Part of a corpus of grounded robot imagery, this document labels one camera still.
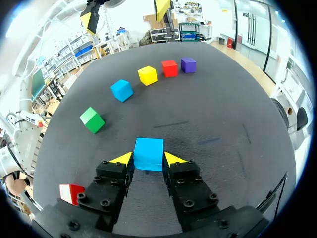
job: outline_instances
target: door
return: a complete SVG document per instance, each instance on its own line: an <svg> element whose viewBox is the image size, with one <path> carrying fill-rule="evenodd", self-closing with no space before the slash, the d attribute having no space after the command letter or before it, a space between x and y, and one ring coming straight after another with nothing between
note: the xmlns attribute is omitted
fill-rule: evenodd
<svg viewBox="0 0 317 238"><path fill-rule="evenodd" d="M248 0L237 0L237 48L260 69L264 69L270 37L267 5Z"/></svg>

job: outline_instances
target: black table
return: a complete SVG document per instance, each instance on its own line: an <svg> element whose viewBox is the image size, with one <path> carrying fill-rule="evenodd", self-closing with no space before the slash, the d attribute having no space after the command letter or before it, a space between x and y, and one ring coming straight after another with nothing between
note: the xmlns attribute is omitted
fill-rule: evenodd
<svg viewBox="0 0 317 238"><path fill-rule="evenodd" d="M164 78L161 61L197 61L197 72ZM137 70L157 69L144 86ZM134 95L116 100L110 86L128 80ZM97 134L79 117L88 108L107 120ZM44 137L34 197L54 205L59 184L88 186L102 160L134 150L136 137L163 138L164 149L192 159L218 193L221 209L258 205L288 171L283 207L295 187L295 158L282 117L261 86L231 58L206 43L163 43L116 53L92 63L71 87ZM277 199L266 216L272 218ZM181 232L162 173L135 170L113 232L166 235Z"/></svg>

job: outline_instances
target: red container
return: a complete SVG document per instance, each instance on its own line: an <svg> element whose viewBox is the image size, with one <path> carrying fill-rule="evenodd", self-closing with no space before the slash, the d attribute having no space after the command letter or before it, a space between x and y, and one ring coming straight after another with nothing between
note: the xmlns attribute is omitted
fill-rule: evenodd
<svg viewBox="0 0 317 238"><path fill-rule="evenodd" d="M232 48L232 45L233 45L233 39L229 37L227 41L227 47Z"/></svg>

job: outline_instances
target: yellow robot part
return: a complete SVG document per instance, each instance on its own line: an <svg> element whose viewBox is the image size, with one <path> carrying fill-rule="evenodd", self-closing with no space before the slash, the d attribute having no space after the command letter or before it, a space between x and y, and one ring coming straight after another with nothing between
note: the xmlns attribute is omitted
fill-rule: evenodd
<svg viewBox="0 0 317 238"><path fill-rule="evenodd" d="M125 164L126 166L128 165L129 163L129 160L131 158L131 155L132 155L132 152L129 152L129 153L126 153L118 158L115 158L111 161L109 161L110 163L117 163L117 162L120 162L122 164Z"/></svg>
<svg viewBox="0 0 317 238"><path fill-rule="evenodd" d="M175 155L172 155L168 152L164 152L165 154L165 157L166 157L166 160L168 162L168 166L170 167L171 164L175 164L176 162L180 162L180 163L186 163L187 161L186 160L183 160L181 158L178 158L177 156Z"/></svg>

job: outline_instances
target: black chair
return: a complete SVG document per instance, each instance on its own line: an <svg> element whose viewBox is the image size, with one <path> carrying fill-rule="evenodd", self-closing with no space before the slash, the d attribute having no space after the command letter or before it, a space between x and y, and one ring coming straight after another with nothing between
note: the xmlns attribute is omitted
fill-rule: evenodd
<svg viewBox="0 0 317 238"><path fill-rule="evenodd" d="M280 115L281 115L281 117L286 125L286 128L288 129L289 128L288 116L287 116L287 113L284 110L282 104L279 101L277 101L275 98L271 98L271 100L274 103L274 105L276 106L276 108L278 109L278 112L280 113Z"/></svg>
<svg viewBox="0 0 317 238"><path fill-rule="evenodd" d="M306 113L304 108L299 108L298 111L297 111L297 123L295 125L289 126L288 116L287 116L287 113L284 110L283 106L275 98L271 98L271 100L273 101L274 105L278 109L278 112L282 116L283 121L284 121L284 123L286 125L286 128L290 129L292 127L297 126L296 130L290 132L290 134L293 134L294 132L303 129L307 125L308 118L307 118L307 113Z"/></svg>
<svg viewBox="0 0 317 238"><path fill-rule="evenodd" d="M308 123L307 113L304 108L299 108L297 112L297 131L301 130Z"/></svg>

